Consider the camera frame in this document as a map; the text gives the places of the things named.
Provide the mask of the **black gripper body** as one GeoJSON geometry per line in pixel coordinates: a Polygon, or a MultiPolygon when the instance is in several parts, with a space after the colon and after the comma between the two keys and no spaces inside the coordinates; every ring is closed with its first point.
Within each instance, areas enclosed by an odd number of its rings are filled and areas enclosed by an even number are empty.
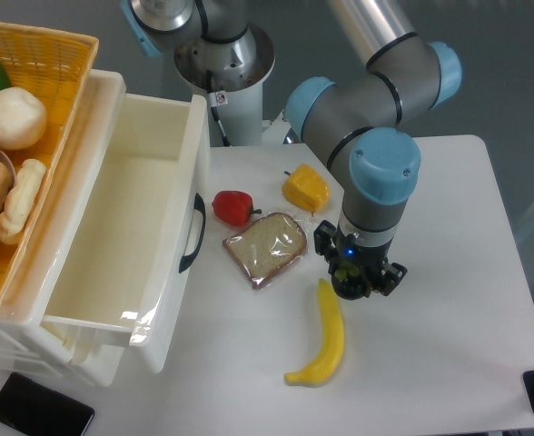
{"type": "Polygon", "coordinates": [[[381,270],[382,263],[387,261],[391,240],[382,245],[361,246],[356,243],[356,238],[351,233],[344,233],[339,226],[333,241],[338,252],[337,269],[359,269],[368,284],[368,298],[373,293],[373,276],[381,270]]]}

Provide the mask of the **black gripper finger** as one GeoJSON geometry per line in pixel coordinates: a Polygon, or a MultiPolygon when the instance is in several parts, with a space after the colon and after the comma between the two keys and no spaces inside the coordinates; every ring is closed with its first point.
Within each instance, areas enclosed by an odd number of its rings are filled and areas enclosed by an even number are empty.
{"type": "Polygon", "coordinates": [[[337,269],[338,252],[333,241],[335,234],[335,226],[327,220],[321,221],[313,232],[314,250],[328,264],[329,273],[334,273],[337,269]]]}
{"type": "Polygon", "coordinates": [[[399,263],[384,261],[381,270],[373,276],[372,290],[383,296],[390,295],[406,276],[408,269],[399,263]]]}

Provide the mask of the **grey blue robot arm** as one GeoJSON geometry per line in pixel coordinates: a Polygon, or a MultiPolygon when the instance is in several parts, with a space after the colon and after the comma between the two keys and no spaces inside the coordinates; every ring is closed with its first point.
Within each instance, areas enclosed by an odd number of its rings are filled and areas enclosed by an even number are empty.
{"type": "MultiPolygon", "coordinates": [[[[391,293],[406,274],[388,250],[418,181],[420,150],[399,124],[455,95],[462,69],[447,45],[423,42],[392,1],[330,7],[365,74],[345,88],[310,78],[283,114],[344,191],[339,221],[316,228],[314,248],[334,291],[357,300],[391,293]]],[[[172,53],[182,79],[206,99],[213,145],[260,142],[274,49],[244,1],[124,1],[121,9],[143,51],[172,53]]]]}

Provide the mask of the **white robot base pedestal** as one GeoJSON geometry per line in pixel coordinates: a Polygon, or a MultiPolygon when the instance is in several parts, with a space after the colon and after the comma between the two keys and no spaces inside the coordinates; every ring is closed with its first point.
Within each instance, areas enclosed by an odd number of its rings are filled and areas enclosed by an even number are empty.
{"type": "Polygon", "coordinates": [[[262,143],[263,83],[275,53],[270,37],[250,23],[237,40],[200,37],[174,51],[174,63],[194,94],[206,98],[214,147],[262,143]]]}

